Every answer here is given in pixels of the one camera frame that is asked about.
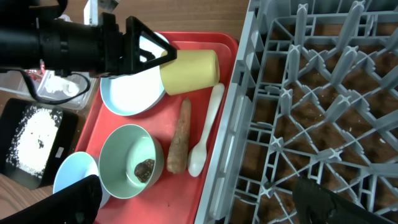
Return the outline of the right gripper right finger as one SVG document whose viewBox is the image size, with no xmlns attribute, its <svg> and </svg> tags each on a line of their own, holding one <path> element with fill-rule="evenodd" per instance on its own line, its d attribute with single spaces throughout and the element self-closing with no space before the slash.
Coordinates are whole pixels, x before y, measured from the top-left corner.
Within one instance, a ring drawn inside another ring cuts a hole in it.
<svg viewBox="0 0 398 224">
<path fill-rule="evenodd" d="M 340 197 L 307 178 L 298 178 L 292 196 L 300 223 L 390 223 L 389 220 L 349 202 L 343 197 Z"/>
</svg>

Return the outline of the yellow plastic cup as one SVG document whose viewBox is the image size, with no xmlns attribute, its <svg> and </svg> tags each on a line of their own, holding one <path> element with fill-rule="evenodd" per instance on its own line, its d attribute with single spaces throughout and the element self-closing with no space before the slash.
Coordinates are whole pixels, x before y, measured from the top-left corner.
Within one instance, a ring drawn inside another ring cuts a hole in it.
<svg viewBox="0 0 398 224">
<path fill-rule="evenodd" d="M 177 50 L 177 58 L 160 66 L 160 77 L 168 95 L 178 95 L 215 86 L 220 65 L 214 50 Z"/>
</svg>

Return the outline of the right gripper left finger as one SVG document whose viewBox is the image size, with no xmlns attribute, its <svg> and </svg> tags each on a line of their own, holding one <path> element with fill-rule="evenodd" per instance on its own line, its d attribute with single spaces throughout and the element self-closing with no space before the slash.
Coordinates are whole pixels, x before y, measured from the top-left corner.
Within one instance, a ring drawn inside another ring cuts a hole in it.
<svg viewBox="0 0 398 224">
<path fill-rule="evenodd" d="M 103 196 L 97 175 L 89 175 L 30 207 L 1 220 L 3 224 L 95 222 Z"/>
</svg>

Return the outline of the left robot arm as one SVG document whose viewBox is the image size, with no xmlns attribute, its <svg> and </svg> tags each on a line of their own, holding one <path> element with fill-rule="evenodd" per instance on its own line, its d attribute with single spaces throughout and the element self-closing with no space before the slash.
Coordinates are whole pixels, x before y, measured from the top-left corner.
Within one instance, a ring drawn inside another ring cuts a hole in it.
<svg viewBox="0 0 398 224">
<path fill-rule="evenodd" d="M 88 72 L 90 77 L 133 75 L 171 62 L 177 50 L 138 18 L 126 19 L 120 32 L 112 13 L 95 26 L 60 19 L 67 1 L 1 1 L 1 68 L 33 69 L 43 63 L 62 77 Z"/>
</svg>

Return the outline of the white tissue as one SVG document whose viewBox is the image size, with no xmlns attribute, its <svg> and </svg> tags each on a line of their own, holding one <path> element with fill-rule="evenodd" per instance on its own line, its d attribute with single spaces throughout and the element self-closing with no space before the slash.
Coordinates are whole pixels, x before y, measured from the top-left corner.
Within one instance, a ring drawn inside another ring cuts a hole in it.
<svg viewBox="0 0 398 224">
<path fill-rule="evenodd" d="M 76 83 L 70 82 L 58 76 L 50 77 L 45 83 L 45 89 L 49 93 L 61 91 L 70 97 L 77 95 L 80 91 L 80 88 Z"/>
</svg>

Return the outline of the light blue bowl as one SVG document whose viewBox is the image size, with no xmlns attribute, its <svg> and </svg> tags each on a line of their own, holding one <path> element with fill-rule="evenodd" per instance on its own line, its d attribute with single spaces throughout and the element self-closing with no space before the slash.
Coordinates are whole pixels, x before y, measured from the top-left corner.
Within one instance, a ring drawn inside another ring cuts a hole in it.
<svg viewBox="0 0 398 224">
<path fill-rule="evenodd" d="M 53 183 L 53 194 L 89 175 L 99 175 L 99 159 L 83 151 L 69 155 L 60 165 Z"/>
</svg>

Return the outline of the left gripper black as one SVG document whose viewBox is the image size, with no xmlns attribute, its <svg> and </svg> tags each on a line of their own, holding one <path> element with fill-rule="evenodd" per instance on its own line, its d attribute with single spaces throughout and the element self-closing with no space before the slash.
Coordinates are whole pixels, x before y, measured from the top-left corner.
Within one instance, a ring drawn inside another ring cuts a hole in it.
<svg viewBox="0 0 398 224">
<path fill-rule="evenodd" d="M 177 58 L 175 47 L 134 16 L 126 19 L 123 48 L 123 34 L 116 16 L 106 12 L 100 15 L 97 26 L 39 19 L 39 40 L 45 68 L 60 70 L 63 75 L 137 74 Z"/>
</svg>

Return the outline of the red snack wrapper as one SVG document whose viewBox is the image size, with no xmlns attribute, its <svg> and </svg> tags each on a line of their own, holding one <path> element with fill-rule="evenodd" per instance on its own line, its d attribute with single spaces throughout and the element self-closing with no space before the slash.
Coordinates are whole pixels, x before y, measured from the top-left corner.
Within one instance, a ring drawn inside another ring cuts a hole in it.
<svg viewBox="0 0 398 224">
<path fill-rule="evenodd" d="M 40 83 L 45 75 L 45 65 L 41 63 L 39 69 L 25 70 L 25 72 L 33 81 Z"/>
</svg>

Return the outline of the white rice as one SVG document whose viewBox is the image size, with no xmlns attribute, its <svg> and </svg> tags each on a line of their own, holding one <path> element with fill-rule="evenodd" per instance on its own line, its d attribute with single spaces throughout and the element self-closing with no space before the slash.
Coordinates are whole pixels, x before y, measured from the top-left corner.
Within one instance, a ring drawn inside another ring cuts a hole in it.
<svg viewBox="0 0 398 224">
<path fill-rule="evenodd" d="M 63 112 L 57 108 L 26 106 L 6 156 L 6 162 L 42 178 Z"/>
</svg>

